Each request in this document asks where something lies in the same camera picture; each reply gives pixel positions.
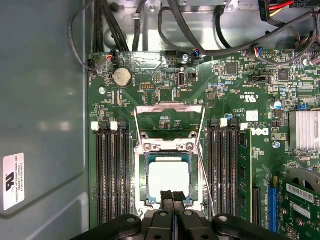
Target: silver heatsink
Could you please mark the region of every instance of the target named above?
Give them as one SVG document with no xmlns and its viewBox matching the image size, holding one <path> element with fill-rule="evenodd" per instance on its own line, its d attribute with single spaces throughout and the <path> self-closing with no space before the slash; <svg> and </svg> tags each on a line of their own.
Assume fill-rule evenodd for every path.
<svg viewBox="0 0 320 240">
<path fill-rule="evenodd" d="M 289 113 L 290 149 L 319 150 L 320 111 L 293 111 Z"/>
</svg>

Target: blue pcie slot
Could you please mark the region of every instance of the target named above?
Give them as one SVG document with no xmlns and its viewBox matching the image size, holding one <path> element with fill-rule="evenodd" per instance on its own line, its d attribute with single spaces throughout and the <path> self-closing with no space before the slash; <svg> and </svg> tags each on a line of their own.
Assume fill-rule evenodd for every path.
<svg viewBox="0 0 320 240">
<path fill-rule="evenodd" d="M 278 232 L 278 201 L 277 201 L 278 189 L 269 186 L 268 187 L 268 199 L 269 199 L 269 230 Z"/>
</svg>

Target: red wire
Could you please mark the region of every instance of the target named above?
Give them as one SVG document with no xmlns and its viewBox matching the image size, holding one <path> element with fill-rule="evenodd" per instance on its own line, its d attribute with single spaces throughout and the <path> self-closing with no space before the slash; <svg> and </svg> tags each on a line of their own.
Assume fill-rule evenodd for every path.
<svg viewBox="0 0 320 240">
<path fill-rule="evenodd" d="M 288 2 L 285 2 L 285 3 L 279 4 L 279 5 L 271 6 L 271 7 L 269 7 L 269 9 L 270 9 L 270 11 L 277 10 L 277 9 L 282 9 L 282 8 L 288 6 L 288 5 L 293 4 L 293 3 L 294 3 L 294 1 L 292 0 L 292 1 L 288 1 Z"/>
</svg>

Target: barcode label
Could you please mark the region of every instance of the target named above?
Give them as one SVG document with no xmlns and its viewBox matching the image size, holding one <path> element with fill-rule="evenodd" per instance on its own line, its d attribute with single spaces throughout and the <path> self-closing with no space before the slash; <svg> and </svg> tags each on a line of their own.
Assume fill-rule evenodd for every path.
<svg viewBox="0 0 320 240">
<path fill-rule="evenodd" d="M 293 209 L 295 211 L 297 211 L 298 213 L 302 214 L 303 216 L 307 217 L 308 219 L 311 219 L 311 213 L 307 210 L 305 210 L 304 208 L 296 205 L 296 204 L 293 204 Z"/>
<path fill-rule="evenodd" d="M 307 200 L 308 202 L 310 203 L 315 203 L 315 198 L 314 198 L 314 195 L 311 194 L 311 193 L 308 193 L 306 191 L 303 191 L 295 186 L 292 186 L 290 184 L 287 184 L 286 185 L 286 190 L 291 193 L 291 194 L 294 194 L 304 200 Z"/>
</svg>

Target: sticker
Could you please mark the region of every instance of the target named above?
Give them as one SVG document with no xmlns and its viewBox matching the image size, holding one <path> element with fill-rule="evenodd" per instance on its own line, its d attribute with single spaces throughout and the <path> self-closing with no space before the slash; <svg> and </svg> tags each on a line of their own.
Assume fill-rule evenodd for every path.
<svg viewBox="0 0 320 240">
<path fill-rule="evenodd" d="M 296 196 L 298 196 L 298 197 L 300 197 L 300 198 L 302 198 L 304 200 L 307 200 L 310 203 L 313 203 L 313 204 L 315 203 L 315 197 L 311 193 L 303 191 L 303 190 L 301 190 L 301 189 L 299 189 L 299 188 L 297 188 L 295 186 L 292 186 L 290 184 L 286 185 L 286 190 L 289 193 L 292 193 L 292 194 L 294 194 L 294 195 L 296 195 Z"/>
<path fill-rule="evenodd" d="M 302 207 L 300 207 L 300 206 L 298 206 L 296 204 L 293 204 L 293 209 L 296 212 L 298 212 L 298 213 L 302 214 L 303 216 L 307 217 L 308 219 L 311 219 L 311 213 L 309 211 L 305 210 L 304 208 L 302 208 Z"/>
<path fill-rule="evenodd" d="M 246 120 L 248 122 L 256 122 L 259 121 L 259 112 L 255 111 L 246 111 Z"/>
<path fill-rule="evenodd" d="M 3 209 L 25 200 L 25 155 L 23 153 L 3 158 Z"/>
</svg>

